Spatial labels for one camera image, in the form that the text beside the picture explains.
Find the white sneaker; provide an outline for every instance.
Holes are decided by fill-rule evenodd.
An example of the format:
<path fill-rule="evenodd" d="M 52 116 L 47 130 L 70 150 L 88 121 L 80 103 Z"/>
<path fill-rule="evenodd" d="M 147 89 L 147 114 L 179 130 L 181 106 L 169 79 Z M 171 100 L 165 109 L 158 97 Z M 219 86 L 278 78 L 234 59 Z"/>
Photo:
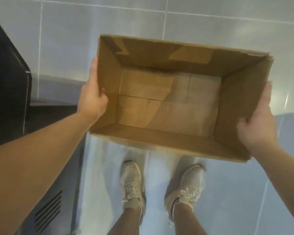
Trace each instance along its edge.
<path fill-rule="evenodd" d="M 122 163 L 120 172 L 120 184 L 123 191 L 123 209 L 141 207 L 139 224 L 142 224 L 143 217 L 146 211 L 146 202 L 140 191 L 140 183 L 142 177 L 140 169 L 133 161 Z"/>
<path fill-rule="evenodd" d="M 172 223 L 175 204 L 184 203 L 194 211 L 195 203 L 205 187 L 204 172 L 202 165 L 191 166 L 182 176 L 179 188 L 165 198 L 165 209 Z"/>

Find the black furniture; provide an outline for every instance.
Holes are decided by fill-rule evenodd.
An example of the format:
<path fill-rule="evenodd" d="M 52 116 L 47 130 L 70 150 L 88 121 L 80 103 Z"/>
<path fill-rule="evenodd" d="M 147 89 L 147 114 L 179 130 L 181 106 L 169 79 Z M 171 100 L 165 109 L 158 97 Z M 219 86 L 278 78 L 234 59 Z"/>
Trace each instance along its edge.
<path fill-rule="evenodd" d="M 48 102 L 31 106 L 31 84 L 29 67 L 0 27 L 0 145 L 76 112 L 77 106 Z M 84 146 L 85 137 L 16 234 L 67 235 L 75 230 Z"/>

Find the shoe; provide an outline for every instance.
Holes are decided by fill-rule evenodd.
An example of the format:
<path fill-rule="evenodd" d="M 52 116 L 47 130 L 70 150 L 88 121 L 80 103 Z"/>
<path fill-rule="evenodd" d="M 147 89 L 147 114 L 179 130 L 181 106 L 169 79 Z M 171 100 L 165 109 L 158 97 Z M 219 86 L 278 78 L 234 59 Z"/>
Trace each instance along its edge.
<path fill-rule="evenodd" d="M 183 174 L 179 188 L 165 198 L 165 209 L 172 223 L 174 223 L 175 204 L 184 203 L 194 211 L 195 203 L 205 187 L 204 172 L 205 169 L 202 165 L 191 166 Z"/>
<path fill-rule="evenodd" d="M 141 207 L 139 224 L 143 222 L 143 217 L 146 211 L 146 202 L 140 190 L 142 177 L 140 169 L 133 161 L 122 163 L 120 172 L 120 184 L 123 191 L 123 209 Z"/>

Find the tiled floor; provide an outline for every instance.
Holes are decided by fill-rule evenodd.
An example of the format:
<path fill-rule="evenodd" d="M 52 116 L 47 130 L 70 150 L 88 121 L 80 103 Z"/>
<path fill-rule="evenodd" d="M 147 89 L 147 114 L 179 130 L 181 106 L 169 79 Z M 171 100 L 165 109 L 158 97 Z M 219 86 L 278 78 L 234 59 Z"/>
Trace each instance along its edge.
<path fill-rule="evenodd" d="M 294 0 L 0 0 L 0 24 L 35 76 L 33 94 L 54 100 L 59 95 L 38 76 L 85 81 L 100 33 L 271 52 L 270 106 L 281 125 L 279 142 L 294 155 Z M 78 99 L 77 89 L 73 94 L 70 101 Z M 209 235 L 294 234 L 294 219 L 255 160 L 236 164 L 148 152 L 94 136 L 88 142 L 78 221 L 83 235 L 106 234 L 122 213 L 124 158 L 135 159 L 145 178 L 141 234 L 174 234 L 164 195 L 198 161 L 207 176 L 195 214 Z"/>

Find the open box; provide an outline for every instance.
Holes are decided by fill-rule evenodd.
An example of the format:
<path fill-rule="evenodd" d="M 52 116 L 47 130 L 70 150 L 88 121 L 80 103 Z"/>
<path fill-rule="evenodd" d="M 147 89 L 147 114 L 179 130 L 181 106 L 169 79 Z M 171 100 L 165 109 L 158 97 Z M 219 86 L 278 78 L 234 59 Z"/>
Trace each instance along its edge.
<path fill-rule="evenodd" d="M 109 103 L 91 133 L 143 149 L 250 159 L 236 124 L 257 106 L 268 53 L 101 35 L 98 58 Z"/>

